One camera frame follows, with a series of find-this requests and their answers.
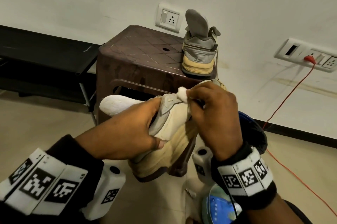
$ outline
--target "red plug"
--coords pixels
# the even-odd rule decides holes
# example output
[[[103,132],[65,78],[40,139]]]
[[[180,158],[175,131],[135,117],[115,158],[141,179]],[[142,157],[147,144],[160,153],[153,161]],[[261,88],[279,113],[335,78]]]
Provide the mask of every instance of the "red plug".
[[[311,62],[314,65],[316,64],[316,61],[315,61],[313,56],[308,55],[308,56],[304,57],[304,60],[308,61],[308,62]]]

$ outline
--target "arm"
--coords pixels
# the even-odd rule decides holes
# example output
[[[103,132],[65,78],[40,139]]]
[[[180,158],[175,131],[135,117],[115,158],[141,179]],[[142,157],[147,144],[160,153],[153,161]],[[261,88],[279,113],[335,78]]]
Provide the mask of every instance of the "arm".
[[[0,202],[0,223],[85,222],[79,210],[93,199],[104,165],[102,159],[129,159],[164,145],[163,141],[149,136],[148,132],[160,101],[160,98],[154,98],[136,104],[76,138],[67,135],[60,139],[46,153],[64,164],[88,171],[62,213],[59,216],[26,216]]]
[[[221,188],[228,192],[217,167],[232,165],[245,159],[252,151],[243,144],[238,104],[235,96],[219,86],[206,82],[187,90],[187,96],[192,99],[202,99],[204,108],[190,100],[192,118],[197,124],[198,132],[205,144],[212,150],[212,178]],[[276,193],[275,183],[272,182],[265,190],[247,196],[233,196],[246,211],[253,224],[262,223],[303,223],[300,218]],[[263,202],[263,209],[252,210],[254,201]]]

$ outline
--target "person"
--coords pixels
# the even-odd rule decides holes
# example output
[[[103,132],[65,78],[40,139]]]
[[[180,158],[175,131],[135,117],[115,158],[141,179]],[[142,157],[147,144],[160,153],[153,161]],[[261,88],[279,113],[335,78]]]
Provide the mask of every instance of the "person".
[[[242,140],[238,104],[234,94],[212,82],[206,82],[187,90],[187,96],[205,102],[203,108],[197,101],[189,99],[192,119],[200,137],[214,154],[212,164],[213,161],[221,163],[237,157],[245,143]],[[160,98],[154,98],[135,104],[74,139],[67,135],[59,140],[47,153],[65,164],[88,170],[69,204],[59,216],[25,216],[1,203],[0,223],[79,223],[79,209],[93,198],[103,169],[102,159],[130,159],[163,146],[163,141],[148,134],[160,101]],[[216,182],[227,190],[224,183],[218,180]],[[244,209],[234,223],[311,223],[297,207],[281,199],[276,193],[276,187],[273,191],[267,196],[270,202],[263,209]],[[261,195],[258,200],[263,201],[263,197]]]

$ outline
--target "black baseboard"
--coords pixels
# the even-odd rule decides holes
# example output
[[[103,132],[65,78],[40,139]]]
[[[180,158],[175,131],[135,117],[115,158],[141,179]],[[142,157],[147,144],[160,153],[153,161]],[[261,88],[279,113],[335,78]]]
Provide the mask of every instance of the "black baseboard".
[[[255,121],[261,127],[265,124],[265,122],[261,120],[255,119]],[[337,139],[325,137],[325,136],[318,135],[318,134],[312,134],[310,132],[304,132],[301,130],[281,126],[278,124],[267,123],[265,127],[265,131],[292,137],[292,138],[299,139],[302,141],[313,142],[313,143],[328,146],[331,148],[337,148]]]

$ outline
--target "yellowed midsole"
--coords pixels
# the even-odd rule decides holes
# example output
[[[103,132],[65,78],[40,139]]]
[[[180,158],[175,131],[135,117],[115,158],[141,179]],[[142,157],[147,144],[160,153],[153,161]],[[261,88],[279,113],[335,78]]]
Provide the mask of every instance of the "yellowed midsole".
[[[133,173],[140,178],[153,174],[160,167],[170,167],[177,161],[187,147],[188,142],[195,138],[197,133],[196,124],[193,120],[190,120],[179,127],[171,140],[165,143],[162,149],[149,153],[137,164],[129,160],[129,166]]]
[[[199,74],[209,74],[213,70],[214,65],[214,59],[210,63],[197,63],[190,61],[186,55],[184,55],[183,58],[183,68],[187,71],[193,72],[193,73],[199,73]]]

